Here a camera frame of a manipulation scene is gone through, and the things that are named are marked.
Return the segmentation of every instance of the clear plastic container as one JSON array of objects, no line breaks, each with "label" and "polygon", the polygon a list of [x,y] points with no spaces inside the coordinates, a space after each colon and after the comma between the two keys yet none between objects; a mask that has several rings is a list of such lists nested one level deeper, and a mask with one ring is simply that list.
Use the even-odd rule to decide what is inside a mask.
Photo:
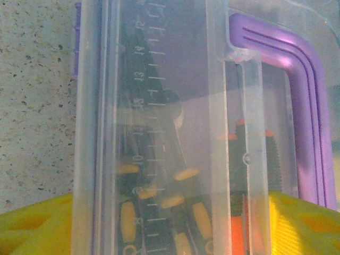
[{"label": "clear plastic container", "polygon": [[[334,206],[332,177],[318,181],[333,166],[318,171],[317,147],[301,159],[309,143],[296,133],[293,92],[308,73],[292,80],[237,37],[237,21],[257,20],[318,49],[307,20],[335,30],[316,2],[82,2],[72,254],[270,254],[268,190]],[[327,52],[318,54],[333,84],[340,61]],[[315,131],[326,151],[327,131],[327,121]]]}]

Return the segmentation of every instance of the purple plastic latch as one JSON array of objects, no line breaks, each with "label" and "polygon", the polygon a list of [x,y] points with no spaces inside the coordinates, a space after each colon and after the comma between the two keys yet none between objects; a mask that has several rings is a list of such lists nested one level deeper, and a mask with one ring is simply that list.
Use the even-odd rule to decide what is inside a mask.
[{"label": "purple plastic latch", "polygon": [[78,78],[78,68],[79,68],[79,46],[80,46],[80,17],[81,17],[81,3],[75,3],[76,8],[76,20],[75,20],[75,48],[74,52],[74,71],[73,77]]},{"label": "purple plastic latch", "polygon": [[326,78],[313,47],[300,36],[242,14],[229,18],[231,43],[257,50],[288,74],[300,198],[337,210]]}]

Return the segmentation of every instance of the granite surface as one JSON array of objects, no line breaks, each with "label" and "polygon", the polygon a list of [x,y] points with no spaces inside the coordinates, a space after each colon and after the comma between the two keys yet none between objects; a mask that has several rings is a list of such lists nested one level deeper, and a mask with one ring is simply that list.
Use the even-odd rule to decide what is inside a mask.
[{"label": "granite surface", "polygon": [[0,0],[0,214],[72,191],[74,12],[70,0]]}]

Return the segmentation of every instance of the yellow plastic object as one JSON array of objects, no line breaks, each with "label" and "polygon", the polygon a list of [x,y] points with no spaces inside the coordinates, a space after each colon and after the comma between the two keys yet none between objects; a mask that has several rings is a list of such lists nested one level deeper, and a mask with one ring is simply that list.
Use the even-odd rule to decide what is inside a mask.
[{"label": "yellow plastic object", "polygon": [[270,192],[272,255],[340,254],[340,213]]},{"label": "yellow plastic object", "polygon": [[70,255],[72,195],[0,215],[0,255]]}]

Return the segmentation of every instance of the plastic storage box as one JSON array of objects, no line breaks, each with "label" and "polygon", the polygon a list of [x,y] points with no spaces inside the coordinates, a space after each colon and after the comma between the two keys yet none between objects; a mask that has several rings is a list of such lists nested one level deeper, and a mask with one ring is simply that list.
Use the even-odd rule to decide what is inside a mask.
[{"label": "plastic storage box", "polygon": [[77,21],[73,254],[270,254],[268,190],[337,209],[338,1],[85,0]]}]

